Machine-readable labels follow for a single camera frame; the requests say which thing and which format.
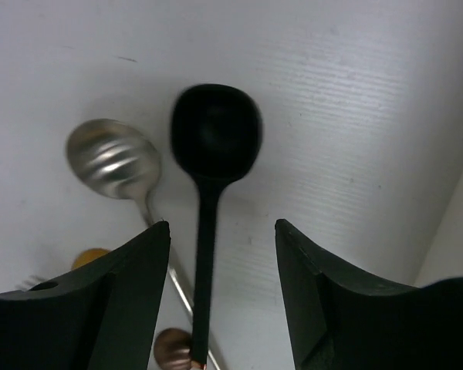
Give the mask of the gold spoon dark handle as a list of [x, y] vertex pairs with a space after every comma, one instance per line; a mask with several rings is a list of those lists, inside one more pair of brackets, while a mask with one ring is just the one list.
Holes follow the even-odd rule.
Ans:
[[94, 260], [96, 260], [97, 258], [100, 258], [106, 254], [108, 254], [110, 251], [107, 250], [107, 249], [103, 249], [103, 248], [92, 248], [92, 249], [88, 249], [88, 250], [85, 250], [83, 252], [81, 252], [74, 260], [73, 264], [72, 264], [72, 267], [71, 267], [71, 270], [75, 270], [79, 267], [82, 267], [83, 265], [86, 265]]

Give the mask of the black spoon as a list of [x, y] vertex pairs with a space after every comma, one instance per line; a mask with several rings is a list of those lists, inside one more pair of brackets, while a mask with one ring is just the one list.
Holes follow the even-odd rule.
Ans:
[[262, 118], [254, 100], [231, 86], [192, 86], [171, 115], [171, 149], [198, 190], [191, 365], [207, 365], [218, 205], [227, 186], [250, 171], [262, 145]]

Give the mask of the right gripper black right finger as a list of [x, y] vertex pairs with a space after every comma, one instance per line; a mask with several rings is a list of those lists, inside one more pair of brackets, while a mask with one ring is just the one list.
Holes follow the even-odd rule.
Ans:
[[463, 369], [463, 277], [389, 281], [284, 219], [275, 247], [297, 369]]

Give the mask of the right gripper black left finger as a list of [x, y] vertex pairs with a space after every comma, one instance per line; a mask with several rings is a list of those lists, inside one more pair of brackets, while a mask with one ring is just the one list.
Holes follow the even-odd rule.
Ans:
[[0, 294], [0, 369], [145, 369], [171, 238], [160, 221], [89, 264]]

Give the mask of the silver spoon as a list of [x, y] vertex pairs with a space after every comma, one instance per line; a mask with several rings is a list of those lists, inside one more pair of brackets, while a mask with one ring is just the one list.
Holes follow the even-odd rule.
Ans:
[[[82, 183], [105, 197], [134, 200], [146, 225], [154, 224], [148, 201], [161, 178], [161, 158], [140, 131], [115, 119], [88, 120], [70, 133], [66, 158]], [[173, 246], [170, 246], [167, 276], [192, 323], [193, 289]], [[209, 363], [214, 369], [229, 369], [212, 333]]]

